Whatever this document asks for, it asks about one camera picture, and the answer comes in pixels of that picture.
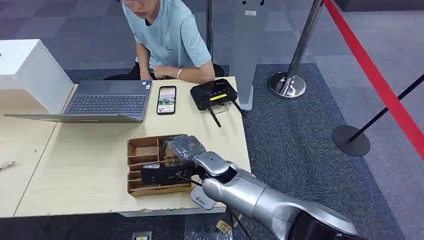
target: white cardboard box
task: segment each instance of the white cardboard box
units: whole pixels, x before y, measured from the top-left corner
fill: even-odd
[[[0,40],[0,90],[24,89],[61,114],[74,84],[40,39]]]

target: man's hand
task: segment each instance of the man's hand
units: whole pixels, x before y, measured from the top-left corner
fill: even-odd
[[[154,68],[154,76],[157,79],[164,79],[166,77],[177,78],[178,68],[173,66],[156,66]]]
[[[140,80],[153,80],[150,72],[140,72]]]

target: man's arm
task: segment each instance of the man's arm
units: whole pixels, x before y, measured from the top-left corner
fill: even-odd
[[[196,19],[193,15],[190,15],[182,22],[180,32],[183,47],[195,67],[185,67],[179,75],[179,79],[197,84],[214,80],[215,71],[211,54],[200,36]],[[163,78],[163,76],[177,78],[178,71],[179,69],[176,67],[157,66],[154,69],[154,75],[158,79]]]
[[[138,65],[140,66],[140,78],[142,80],[152,80],[149,73],[150,51],[142,43],[136,41],[135,54],[137,55]]]
[[[177,78],[179,69],[173,66],[156,66],[154,68],[154,75],[157,79],[164,77]],[[212,61],[200,67],[185,67],[179,74],[179,79],[196,84],[204,84],[215,79],[215,71]]]

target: cardboard box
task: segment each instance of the cardboard box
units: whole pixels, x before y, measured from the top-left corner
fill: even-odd
[[[182,180],[181,184],[174,185],[148,185],[142,181],[140,169],[148,164],[172,165],[179,161],[171,149],[164,148],[164,142],[169,137],[151,136],[144,138],[129,139],[127,142],[127,162],[129,172],[127,175],[127,192],[133,197],[141,197],[156,194],[170,194],[190,192],[191,183]]]

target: silver laptop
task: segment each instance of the silver laptop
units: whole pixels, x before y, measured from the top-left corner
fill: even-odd
[[[141,123],[151,86],[151,80],[80,81],[63,114],[4,116],[59,123]]]

